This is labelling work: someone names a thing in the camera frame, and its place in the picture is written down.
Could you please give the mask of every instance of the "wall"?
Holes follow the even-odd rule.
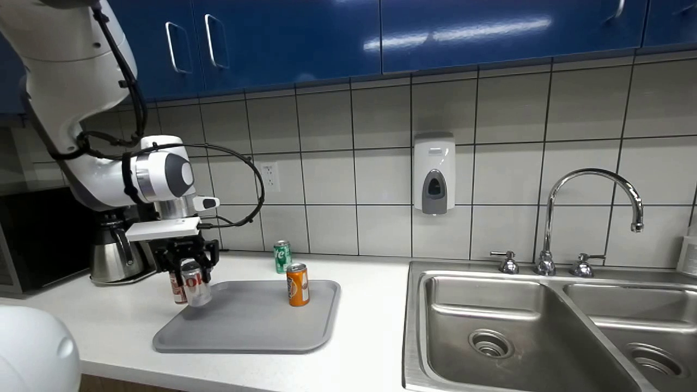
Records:
[[[231,251],[268,253],[284,237],[295,253],[513,251],[532,262],[548,188],[595,166],[637,188],[644,231],[630,233],[626,197],[609,182],[576,179],[558,197],[555,259],[602,253],[607,265],[670,268],[697,186],[695,72],[697,52],[673,52],[302,87],[156,104],[149,134],[231,146],[277,167],[262,221],[220,233]],[[125,117],[117,110],[87,125],[122,134]],[[442,131],[457,142],[457,210],[430,219],[412,211],[409,150],[414,135]],[[14,135],[27,174],[54,179],[32,134]],[[191,158],[201,194],[218,194],[221,216],[250,211],[254,183],[241,163]]]

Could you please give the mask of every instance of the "stainless steel sink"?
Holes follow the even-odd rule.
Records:
[[[697,391],[695,289],[572,284],[567,294],[658,391]]]
[[[453,384],[637,391],[560,296],[537,282],[424,280],[426,367]]]
[[[412,264],[406,391],[695,391],[697,282]]]

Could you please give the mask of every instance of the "white countertop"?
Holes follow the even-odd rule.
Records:
[[[181,307],[167,275],[136,286],[94,287],[87,277],[43,294],[0,305],[37,307],[60,318],[79,343],[87,375],[173,391],[366,391],[398,392],[406,264],[302,259],[310,280],[342,286],[333,336],[305,355],[173,355],[156,352],[152,336]],[[271,259],[225,254],[216,282],[283,280]]]

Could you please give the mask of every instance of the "blue cabinet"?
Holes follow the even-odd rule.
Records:
[[[697,0],[650,0],[644,47],[697,47]]]
[[[190,0],[112,0],[145,101],[196,96]]]
[[[619,52],[640,47],[647,0],[381,0],[385,72]]]
[[[112,0],[147,101],[379,77],[379,0]]]
[[[24,66],[14,51],[0,35],[0,113],[22,113]]]
[[[203,91],[379,77],[379,0],[196,0]]]

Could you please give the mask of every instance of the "gray tray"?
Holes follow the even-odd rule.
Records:
[[[284,282],[210,286],[207,307],[184,307],[154,337],[158,352],[310,352],[324,346],[340,303],[335,282],[310,282],[310,303],[288,305]]]

